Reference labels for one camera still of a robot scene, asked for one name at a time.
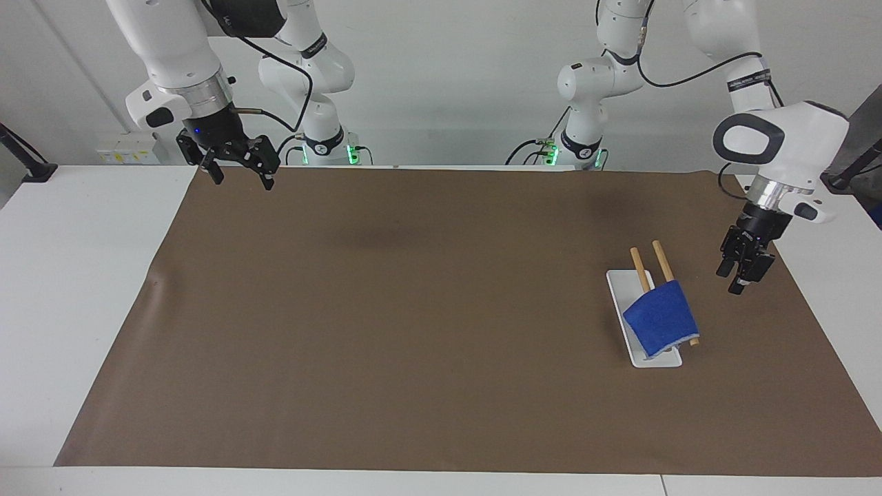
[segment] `blue cloth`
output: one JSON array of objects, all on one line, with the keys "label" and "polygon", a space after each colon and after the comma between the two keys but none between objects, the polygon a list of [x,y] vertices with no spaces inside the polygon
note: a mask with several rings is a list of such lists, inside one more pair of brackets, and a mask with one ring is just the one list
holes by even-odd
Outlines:
[{"label": "blue cloth", "polygon": [[624,311],[624,319],[631,325],[649,358],[699,337],[699,326],[677,281],[668,282],[640,297]]}]

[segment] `black stand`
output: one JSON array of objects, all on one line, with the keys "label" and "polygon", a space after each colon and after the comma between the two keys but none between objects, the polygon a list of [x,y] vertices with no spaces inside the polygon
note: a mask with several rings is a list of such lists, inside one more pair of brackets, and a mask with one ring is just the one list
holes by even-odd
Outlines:
[{"label": "black stand", "polygon": [[58,170],[57,164],[36,161],[2,124],[0,124],[0,143],[3,143],[3,146],[27,168],[28,174],[21,180],[22,183],[45,183]]},{"label": "black stand", "polygon": [[866,167],[881,154],[882,139],[877,141],[869,150],[858,157],[855,163],[848,166],[848,169],[843,170],[838,176],[831,177],[830,186],[840,191],[845,190],[848,188],[848,185],[851,184],[851,180],[860,174],[862,170],[866,169]]}]

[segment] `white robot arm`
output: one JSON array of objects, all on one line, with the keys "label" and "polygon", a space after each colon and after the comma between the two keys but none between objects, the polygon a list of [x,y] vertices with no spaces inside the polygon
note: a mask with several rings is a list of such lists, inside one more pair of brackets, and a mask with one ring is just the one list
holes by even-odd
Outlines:
[{"label": "white robot arm", "polygon": [[[761,53],[755,0],[684,0],[684,13],[692,42],[715,62]],[[845,140],[848,119],[813,101],[776,108],[771,72],[761,57],[744,57],[725,69],[736,114],[717,127],[714,150],[728,162],[759,166],[747,203],[723,241],[717,270],[728,277],[737,265],[729,292],[741,294],[771,267],[768,245],[794,216],[811,222],[833,217],[812,195]]]},{"label": "white robot arm", "polygon": [[572,112],[556,136],[558,163],[591,169],[607,122],[602,101],[643,87],[637,66],[649,0],[604,2],[597,39],[603,55],[567,65],[557,76],[557,91]]},{"label": "white robot arm", "polygon": [[[355,67],[343,52],[328,41],[318,23],[313,0],[283,0],[288,18],[276,38],[288,49],[282,55],[304,69],[313,88],[303,114],[305,153],[310,165],[344,165],[358,161],[355,137],[340,124],[337,108],[325,94],[348,90],[355,81]],[[280,95],[298,112],[310,92],[309,81],[278,61],[265,57],[258,67],[264,86]]]},{"label": "white robot arm", "polygon": [[[184,157],[206,170],[216,184],[223,180],[223,172],[215,159],[241,163],[258,173],[267,190],[272,189],[279,156],[266,136],[245,135],[196,5],[189,0],[107,3],[150,77],[126,98],[132,120],[144,129],[183,121],[178,144]],[[257,13],[269,12],[278,31],[284,19],[276,0],[262,0],[252,7]]]},{"label": "white robot arm", "polygon": [[[638,64],[653,4],[604,0],[597,29],[603,56],[561,71],[558,89],[573,112],[557,138],[559,162],[590,166],[607,118],[601,101],[643,85]],[[714,149],[729,162],[759,166],[747,204],[722,244],[717,271],[728,277],[738,265],[729,291],[740,294],[766,274],[774,262],[768,244],[794,216],[811,222],[832,217],[812,194],[845,139],[848,119],[812,101],[776,107],[771,71],[760,55],[755,0],[683,0],[683,7],[692,42],[724,64],[736,112],[717,127]]]}]

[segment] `black cable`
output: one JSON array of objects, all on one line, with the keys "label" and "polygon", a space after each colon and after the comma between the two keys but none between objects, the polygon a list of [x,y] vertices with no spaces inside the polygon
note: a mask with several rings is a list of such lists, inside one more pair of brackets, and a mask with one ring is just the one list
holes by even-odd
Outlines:
[{"label": "black cable", "polygon": [[281,142],[281,145],[279,145],[279,149],[276,150],[276,154],[277,154],[277,155],[281,155],[281,151],[282,151],[283,149],[285,149],[285,145],[287,145],[287,144],[290,143],[291,141],[294,141],[295,139],[299,139],[299,138],[297,137],[296,134],[292,134],[291,136],[288,136],[287,138],[285,138],[285,139]]},{"label": "black cable", "polygon": [[518,154],[519,151],[523,150],[526,147],[529,147],[530,145],[540,145],[540,144],[541,143],[535,139],[530,139],[529,141],[524,141],[523,143],[518,145],[517,148],[514,149],[512,154],[508,155],[508,160],[505,161],[505,165],[512,165],[512,159],[514,158],[514,155]]},{"label": "black cable", "polygon": [[[557,124],[554,124],[554,129],[551,130],[551,132],[549,133],[549,135],[546,139],[554,138],[554,133],[557,132],[557,128],[560,127],[560,124],[564,121],[564,119],[566,118],[566,115],[568,113],[570,113],[570,110],[572,110],[572,107],[567,107],[566,109],[564,109],[564,113],[560,115],[560,118],[557,120]],[[542,149],[539,151],[544,152],[545,145],[542,145]],[[538,161],[539,161],[539,157],[537,156],[536,158],[533,159],[533,165],[535,165]]]},{"label": "black cable", "polygon": [[289,130],[289,131],[291,131],[291,132],[297,132],[297,129],[294,129],[293,127],[291,127],[291,124],[288,124],[287,122],[285,122],[284,119],[282,119],[281,117],[275,115],[274,113],[272,113],[272,112],[270,112],[270,111],[268,111],[268,110],[263,110],[263,109],[261,109],[261,110],[260,110],[260,115],[261,115],[261,116],[267,116],[267,117],[271,118],[271,119],[274,120],[275,122],[277,122],[277,123],[279,123],[279,124],[285,126],[285,129],[287,129],[287,130]]},{"label": "black cable", "polygon": [[757,56],[757,57],[762,58],[763,54],[761,54],[759,52],[745,52],[741,55],[733,56],[729,60],[725,60],[723,62],[720,62],[719,64],[717,64],[709,69],[705,69],[704,71],[699,72],[698,74],[693,74],[686,79],[680,79],[679,81],[674,81],[673,83],[656,83],[655,81],[652,81],[649,77],[647,77],[646,73],[643,72],[643,64],[640,62],[640,59],[642,57],[638,57],[638,59],[637,59],[637,70],[640,72],[640,77],[642,77],[644,81],[649,83],[650,86],[655,86],[657,88],[670,88],[673,86],[680,86],[680,85],[686,84],[690,81],[694,81],[695,79],[698,79],[702,76],[706,76],[707,74],[710,74],[711,72],[716,71],[717,69],[720,69],[722,66],[724,66],[726,64],[731,64],[731,63],[735,62],[736,60],[740,60],[740,59],[748,57],[748,56]]},{"label": "black cable", "polygon": [[717,174],[717,186],[720,187],[721,192],[725,193],[726,196],[728,196],[730,198],[747,199],[746,196],[738,196],[738,195],[730,193],[729,190],[726,189],[726,186],[722,185],[722,174],[724,172],[726,172],[726,169],[728,169],[730,165],[732,165],[732,162],[727,163],[726,165],[722,166],[722,169],[720,169],[720,172]]},{"label": "black cable", "polygon": [[370,157],[370,165],[374,164],[374,153],[370,151],[368,147],[355,147],[356,150],[367,150],[368,156]]},{"label": "black cable", "polygon": [[298,152],[302,152],[302,151],[303,151],[303,147],[292,147],[290,150],[288,150],[288,152],[285,153],[285,165],[290,165],[290,164],[288,163],[288,159],[291,157],[291,152],[293,152],[293,151],[295,151],[295,150],[297,150]]},{"label": "black cable", "polygon": [[[212,17],[217,19],[217,16],[214,15],[214,10],[212,9],[212,6],[208,3],[208,0],[202,0],[202,6],[206,8],[208,13],[212,14]],[[258,52],[264,54],[265,56],[270,57],[272,60],[278,62],[279,64],[286,65],[287,67],[290,67],[291,69],[294,69],[295,71],[300,72],[303,76],[306,77],[306,80],[309,81],[309,88],[306,91],[306,100],[303,101],[303,108],[300,109],[300,116],[297,118],[297,124],[294,126],[294,130],[292,131],[292,132],[297,132],[297,130],[300,129],[300,124],[303,123],[303,117],[306,116],[306,110],[310,105],[310,100],[312,99],[312,88],[315,86],[315,84],[312,80],[312,76],[307,71],[305,71],[303,68],[297,67],[296,65],[291,64],[289,61],[275,55],[273,52],[271,52],[267,49],[261,48],[255,42],[253,42],[247,38],[244,38],[242,36],[237,36],[237,38],[242,43],[245,43],[249,47],[252,47],[253,49],[257,50]]]},{"label": "black cable", "polygon": [[781,94],[778,93],[778,88],[775,87],[771,79],[769,79],[769,87],[772,88],[772,94],[774,94],[775,99],[778,101],[778,106],[784,107],[784,100],[781,99]]}]

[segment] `white wall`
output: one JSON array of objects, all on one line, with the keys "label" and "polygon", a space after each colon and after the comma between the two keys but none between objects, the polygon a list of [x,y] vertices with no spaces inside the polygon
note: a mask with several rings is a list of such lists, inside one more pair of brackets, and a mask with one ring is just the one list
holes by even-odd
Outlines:
[{"label": "white wall", "polygon": [[[98,91],[39,26],[34,5]],[[358,71],[355,86],[333,99],[344,124],[382,163],[502,162],[514,145],[547,134],[565,107],[555,86],[560,67],[600,53],[593,0],[317,0],[317,8]],[[680,0],[656,6],[644,54],[656,79],[709,65],[691,46],[681,10]],[[813,99],[851,113],[882,82],[879,0],[766,0],[759,11],[764,51],[786,101]],[[295,120],[293,109],[259,85],[259,54],[237,40],[213,39],[212,46],[239,80],[238,105]],[[65,163],[95,162],[94,134],[123,128],[102,96],[127,116],[125,95],[146,80],[103,0],[0,2],[0,66],[0,120]],[[610,167],[719,167],[710,137],[731,112],[720,75],[647,87],[608,107]],[[272,121],[244,119],[253,134],[269,132],[276,141],[285,134]],[[177,130],[163,134],[171,150]]]}]

